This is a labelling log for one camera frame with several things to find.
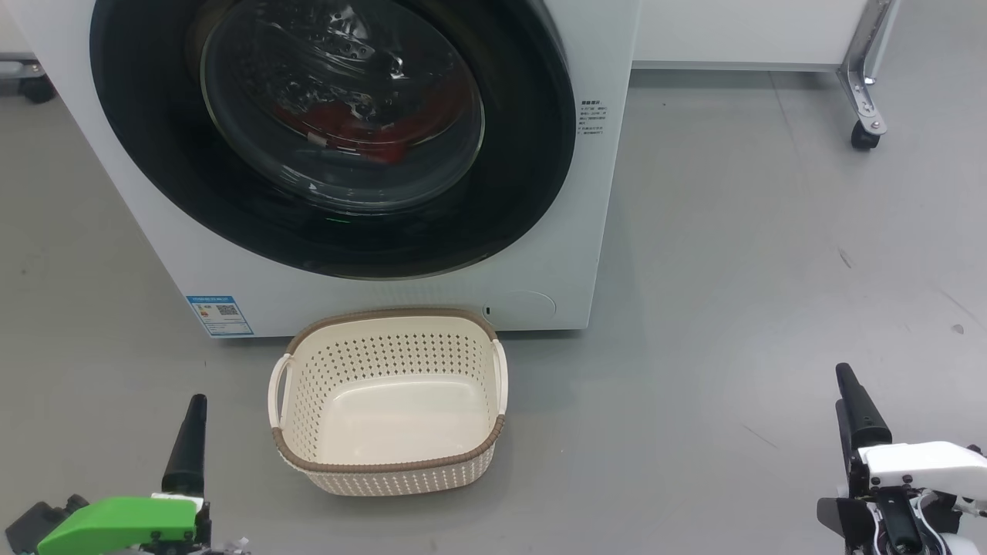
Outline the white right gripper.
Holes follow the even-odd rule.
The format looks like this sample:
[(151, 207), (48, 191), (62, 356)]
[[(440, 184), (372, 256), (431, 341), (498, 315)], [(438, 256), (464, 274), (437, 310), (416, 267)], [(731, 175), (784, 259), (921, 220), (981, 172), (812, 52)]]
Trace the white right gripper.
[(817, 501), (817, 519), (846, 554), (978, 554), (962, 517), (985, 516), (986, 462), (950, 442), (892, 445), (893, 435), (849, 363), (836, 365), (848, 485)]

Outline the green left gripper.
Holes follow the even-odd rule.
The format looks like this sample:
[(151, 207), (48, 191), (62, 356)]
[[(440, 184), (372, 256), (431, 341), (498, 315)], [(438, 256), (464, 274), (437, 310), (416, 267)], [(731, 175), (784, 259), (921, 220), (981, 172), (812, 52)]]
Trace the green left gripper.
[(152, 496), (110, 496), (74, 510), (36, 545), (38, 554), (194, 554), (211, 548), (204, 495), (207, 397), (190, 398)]

